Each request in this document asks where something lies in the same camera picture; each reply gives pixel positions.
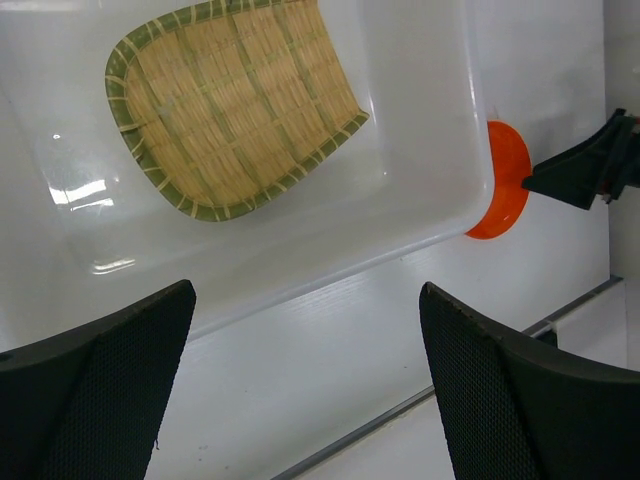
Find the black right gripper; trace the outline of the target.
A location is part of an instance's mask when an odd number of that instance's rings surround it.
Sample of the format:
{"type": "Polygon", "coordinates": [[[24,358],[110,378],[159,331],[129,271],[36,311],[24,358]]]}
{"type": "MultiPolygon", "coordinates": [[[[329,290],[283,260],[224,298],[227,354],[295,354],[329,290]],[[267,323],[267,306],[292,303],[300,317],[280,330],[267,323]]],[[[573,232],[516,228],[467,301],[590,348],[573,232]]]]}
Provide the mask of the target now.
{"type": "Polygon", "coordinates": [[[594,135],[536,165],[522,187],[583,210],[598,195],[611,203],[638,189],[639,117],[614,112],[594,135]]]}

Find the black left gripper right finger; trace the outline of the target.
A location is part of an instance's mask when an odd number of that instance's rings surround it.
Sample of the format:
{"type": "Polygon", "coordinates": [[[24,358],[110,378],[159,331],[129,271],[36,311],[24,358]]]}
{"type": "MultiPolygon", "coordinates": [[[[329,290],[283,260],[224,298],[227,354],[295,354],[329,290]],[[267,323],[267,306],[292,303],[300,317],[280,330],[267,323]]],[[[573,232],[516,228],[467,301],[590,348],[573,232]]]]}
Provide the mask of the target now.
{"type": "Polygon", "coordinates": [[[431,282],[419,313],[456,478],[638,478],[638,372],[550,346],[431,282]]]}

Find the woven bamboo tray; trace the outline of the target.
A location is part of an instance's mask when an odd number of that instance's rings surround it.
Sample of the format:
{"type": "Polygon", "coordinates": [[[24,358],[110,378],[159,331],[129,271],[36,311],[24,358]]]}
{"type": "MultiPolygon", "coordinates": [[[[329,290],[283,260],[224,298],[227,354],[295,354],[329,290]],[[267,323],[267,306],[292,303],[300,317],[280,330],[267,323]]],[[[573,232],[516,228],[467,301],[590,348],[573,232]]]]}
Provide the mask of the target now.
{"type": "Polygon", "coordinates": [[[105,90],[142,172],[205,222],[276,199],[369,118],[314,1],[207,1],[164,14],[115,45],[105,90]]]}

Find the orange plastic plate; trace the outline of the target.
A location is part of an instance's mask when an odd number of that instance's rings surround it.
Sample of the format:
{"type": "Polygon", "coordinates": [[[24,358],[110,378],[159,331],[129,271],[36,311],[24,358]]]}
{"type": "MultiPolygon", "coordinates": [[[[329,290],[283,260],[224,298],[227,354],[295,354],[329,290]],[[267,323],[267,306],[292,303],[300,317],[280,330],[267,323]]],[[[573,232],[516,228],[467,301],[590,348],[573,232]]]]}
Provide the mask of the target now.
{"type": "Polygon", "coordinates": [[[529,151],[516,129],[503,121],[490,120],[488,136],[495,185],[484,217],[466,233],[476,240],[495,239],[515,225],[529,197],[521,184],[532,173],[529,151]]]}

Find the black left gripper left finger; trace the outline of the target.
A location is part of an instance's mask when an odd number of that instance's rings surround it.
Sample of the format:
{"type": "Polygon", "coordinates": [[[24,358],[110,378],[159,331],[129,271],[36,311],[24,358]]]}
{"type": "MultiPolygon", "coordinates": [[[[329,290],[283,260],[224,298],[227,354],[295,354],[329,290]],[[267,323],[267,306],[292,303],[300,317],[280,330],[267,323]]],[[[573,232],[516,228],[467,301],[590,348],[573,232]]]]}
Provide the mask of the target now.
{"type": "Polygon", "coordinates": [[[181,280],[2,353],[2,478],[144,478],[195,305],[181,280]]]}

